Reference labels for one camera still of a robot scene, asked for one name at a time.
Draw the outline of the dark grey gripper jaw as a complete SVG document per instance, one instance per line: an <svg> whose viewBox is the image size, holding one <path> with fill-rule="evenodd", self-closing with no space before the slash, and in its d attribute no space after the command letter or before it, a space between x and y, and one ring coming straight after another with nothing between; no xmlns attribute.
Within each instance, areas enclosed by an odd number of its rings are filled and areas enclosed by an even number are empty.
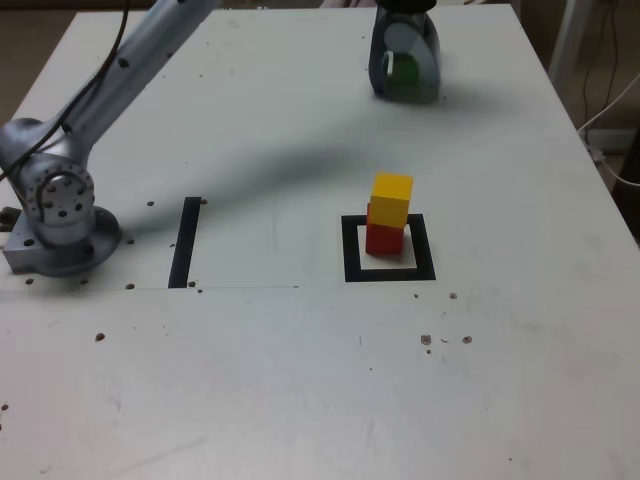
<svg viewBox="0 0 640 480"><path fill-rule="evenodd" d="M392 14L389 11L377 11L371 35L371 47L368 62L369 81L374 94L387 99L388 49L384 35L391 25Z"/></svg>

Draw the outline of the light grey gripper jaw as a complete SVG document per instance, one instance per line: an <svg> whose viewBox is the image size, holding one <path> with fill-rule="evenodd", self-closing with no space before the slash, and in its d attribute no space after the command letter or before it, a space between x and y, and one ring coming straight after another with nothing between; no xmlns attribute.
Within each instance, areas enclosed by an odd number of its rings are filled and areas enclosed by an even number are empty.
<svg viewBox="0 0 640 480"><path fill-rule="evenodd" d="M396 16L384 40L388 49L388 98L403 103L434 103L441 86L441 55L430 16Z"/></svg>

